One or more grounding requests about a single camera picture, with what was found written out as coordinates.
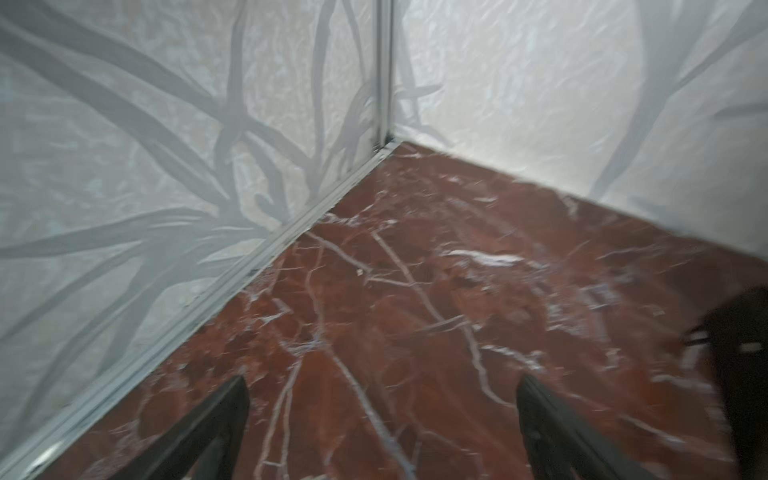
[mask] wall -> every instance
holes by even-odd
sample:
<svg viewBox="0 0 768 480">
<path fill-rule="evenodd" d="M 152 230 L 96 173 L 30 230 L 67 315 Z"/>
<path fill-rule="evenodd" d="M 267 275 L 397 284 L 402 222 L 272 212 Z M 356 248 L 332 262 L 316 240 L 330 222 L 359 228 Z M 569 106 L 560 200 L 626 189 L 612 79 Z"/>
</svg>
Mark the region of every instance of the wall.
<svg viewBox="0 0 768 480">
<path fill-rule="evenodd" d="M 399 135 L 768 256 L 765 0 L 401 0 L 396 17 Z"/>
<path fill-rule="evenodd" d="M 0 451 L 370 158 L 372 28 L 369 0 L 0 4 Z"/>
</svg>

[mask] red marble surface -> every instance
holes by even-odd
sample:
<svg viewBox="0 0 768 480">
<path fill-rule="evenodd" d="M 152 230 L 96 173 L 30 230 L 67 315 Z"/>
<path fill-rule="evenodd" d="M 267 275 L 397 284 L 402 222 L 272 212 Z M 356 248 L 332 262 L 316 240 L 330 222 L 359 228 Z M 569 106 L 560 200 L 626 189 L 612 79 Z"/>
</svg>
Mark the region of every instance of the red marble surface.
<svg viewBox="0 0 768 480">
<path fill-rule="evenodd" d="M 734 478 L 678 335 L 768 266 L 401 146 L 42 478 L 106 478 L 234 374 L 236 478 L 530 478 L 532 372 L 660 478 Z"/>
</svg>

